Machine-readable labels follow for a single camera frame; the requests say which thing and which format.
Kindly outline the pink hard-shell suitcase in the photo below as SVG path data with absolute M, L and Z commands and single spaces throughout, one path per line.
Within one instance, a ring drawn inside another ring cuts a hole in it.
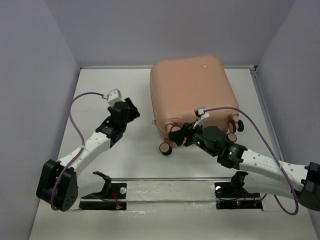
M 212 110 L 204 127 L 216 126 L 225 134 L 244 130 L 238 101 L 216 56 L 160 61 L 150 70 L 149 86 L 154 123 L 163 138 L 159 151 L 165 156 L 172 153 L 169 132 L 194 123 L 201 107 Z

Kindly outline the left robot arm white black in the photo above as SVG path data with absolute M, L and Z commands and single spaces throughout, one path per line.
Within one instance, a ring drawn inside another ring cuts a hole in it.
M 96 183 L 78 184 L 82 171 L 99 155 L 111 149 L 126 131 L 128 123 L 140 116 L 130 98 L 109 102 L 110 115 L 89 139 L 67 156 L 45 162 L 39 178 L 36 196 L 50 204 L 54 211 L 66 212 L 78 198 L 88 195 L 104 198 L 112 192 L 112 179 L 100 171 Z

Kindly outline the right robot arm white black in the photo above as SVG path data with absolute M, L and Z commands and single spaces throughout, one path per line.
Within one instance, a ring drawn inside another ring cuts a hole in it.
M 169 139 L 178 146 L 202 149 L 225 168 L 235 169 L 231 181 L 218 191 L 220 198 L 243 198 L 253 193 L 281 196 L 296 200 L 313 211 L 320 210 L 320 165 L 276 162 L 274 159 L 232 142 L 216 126 L 193 127 L 186 123 L 170 131 Z

